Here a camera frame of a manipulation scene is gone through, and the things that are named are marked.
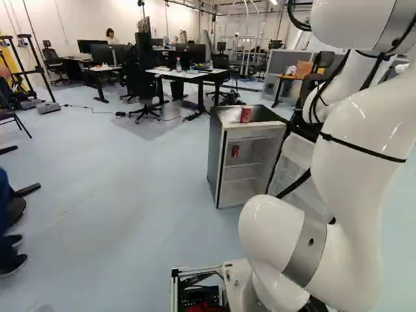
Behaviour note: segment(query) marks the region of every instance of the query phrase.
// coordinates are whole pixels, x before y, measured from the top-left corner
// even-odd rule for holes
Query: table leg
[[[159,97],[159,104],[156,104],[153,107],[162,106],[163,104],[169,102],[168,100],[164,99],[162,76],[157,78],[157,95]]]
[[[203,113],[205,113],[207,109],[205,108],[205,105],[203,104],[203,81],[198,81],[198,112],[195,114],[192,114],[188,117],[185,117],[185,120],[188,120],[189,122],[191,120],[194,120],[195,118],[198,118]]]
[[[94,77],[96,78],[96,86],[99,95],[99,97],[95,97],[94,99],[103,103],[108,103],[108,101],[104,98],[103,87],[101,85],[101,81],[99,80],[98,73],[94,73]]]
[[[214,93],[214,106],[218,106],[218,102],[220,101],[220,81],[217,79],[215,80],[215,93]]]
[[[281,90],[282,83],[283,83],[283,79],[282,78],[279,78],[278,91],[276,92],[276,97],[274,99],[274,103],[273,103],[272,107],[276,107],[280,103],[280,101],[279,101],[279,95],[280,95],[280,90]]]

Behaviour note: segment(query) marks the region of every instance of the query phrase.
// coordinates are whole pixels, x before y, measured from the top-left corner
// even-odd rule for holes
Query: keyboard
[[[199,72],[203,72],[203,73],[211,73],[213,71],[209,67],[205,67],[205,66],[194,66],[192,69],[198,70]]]

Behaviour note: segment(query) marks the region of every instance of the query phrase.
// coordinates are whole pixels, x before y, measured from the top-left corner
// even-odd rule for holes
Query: gray partition
[[[261,97],[263,99],[274,99],[278,88],[277,74],[285,73],[289,66],[296,65],[298,60],[312,61],[313,52],[306,50],[273,49],[267,63],[265,81]]]

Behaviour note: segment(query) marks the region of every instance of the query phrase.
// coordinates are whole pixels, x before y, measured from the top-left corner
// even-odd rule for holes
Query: woman
[[[105,33],[105,36],[107,37],[107,41],[109,44],[119,44],[120,42],[116,37],[114,37],[114,30],[111,28],[107,29],[107,32]]]

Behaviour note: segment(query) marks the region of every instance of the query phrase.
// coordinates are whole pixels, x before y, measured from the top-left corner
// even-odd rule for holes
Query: desk
[[[205,72],[197,72],[197,73],[189,73],[188,71],[181,71],[177,72],[175,70],[169,70],[167,67],[159,66],[156,68],[153,68],[151,70],[146,70],[148,73],[154,73],[155,75],[159,76],[159,84],[162,86],[162,78],[166,78],[169,80],[175,80],[175,81],[183,81],[187,83],[195,83],[198,85],[198,110],[199,112],[195,115],[191,115],[186,117],[186,120],[193,120],[200,115],[202,115],[204,112],[207,111],[205,108],[205,105],[203,104],[203,82],[204,81],[214,81],[215,84],[215,95],[214,95],[214,106],[218,106],[218,98],[220,95],[220,83],[223,80],[223,77],[221,73],[227,72],[227,70],[217,70],[214,69],[213,71],[210,71],[209,73]],[[163,104],[163,97],[160,96],[160,92],[163,95],[163,89],[160,87],[159,90],[159,104]]]
[[[84,81],[86,85],[88,82],[83,76],[84,67],[96,65],[93,60],[84,57],[61,57],[60,58],[66,70],[66,74],[70,81]]]
[[[281,102],[279,101],[279,95],[280,95],[281,85],[283,84],[284,80],[303,80],[302,78],[297,78],[295,76],[286,76],[281,73],[278,74],[278,78],[279,78],[278,91],[276,92],[276,97],[274,99],[274,103],[272,107],[278,106],[278,104]]]
[[[103,87],[101,85],[101,81],[99,80],[99,76],[102,73],[108,73],[108,72],[119,72],[120,70],[122,70],[123,68],[120,66],[109,66],[106,68],[102,68],[102,67],[91,67],[91,68],[87,68],[85,71],[88,73],[92,73],[95,77],[95,81],[96,81],[96,86],[97,86],[97,90],[98,90],[98,97],[95,97],[94,99],[103,103],[108,103],[108,101],[104,98],[104,93],[103,93]]]

